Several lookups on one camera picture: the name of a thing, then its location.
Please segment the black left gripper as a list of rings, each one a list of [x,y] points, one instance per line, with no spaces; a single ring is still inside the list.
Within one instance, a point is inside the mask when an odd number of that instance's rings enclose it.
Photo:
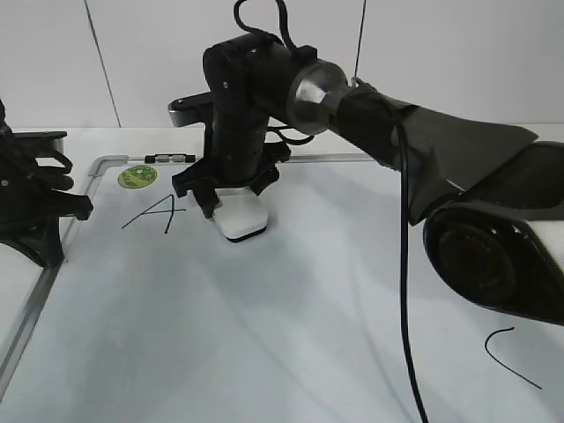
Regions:
[[[40,196],[52,190],[73,187],[71,161],[59,152],[34,157],[15,143],[13,132],[1,108],[1,221],[17,221],[38,208]],[[93,204],[88,196],[57,192],[59,217],[88,220]],[[59,218],[49,218],[20,228],[13,235],[16,249],[40,267],[55,268],[64,259]]]

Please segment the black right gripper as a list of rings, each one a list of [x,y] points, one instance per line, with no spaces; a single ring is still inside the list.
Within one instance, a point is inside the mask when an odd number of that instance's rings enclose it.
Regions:
[[[290,159],[283,142],[265,142],[268,118],[258,112],[222,115],[213,105],[213,119],[204,124],[204,154],[172,177],[178,197],[192,191],[206,219],[211,219],[219,197],[215,189],[250,188],[260,196],[279,180],[277,164]]]

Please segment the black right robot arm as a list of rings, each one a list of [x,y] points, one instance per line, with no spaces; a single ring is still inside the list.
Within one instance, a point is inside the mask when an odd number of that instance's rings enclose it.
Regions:
[[[407,185],[403,217],[423,225],[430,263],[466,300],[545,323],[563,322],[563,146],[520,126],[477,122],[349,84],[310,46],[248,33],[208,48],[209,89],[169,104],[175,126],[204,125],[203,157],[172,179],[205,215],[217,190],[274,183],[297,130],[331,131]]]

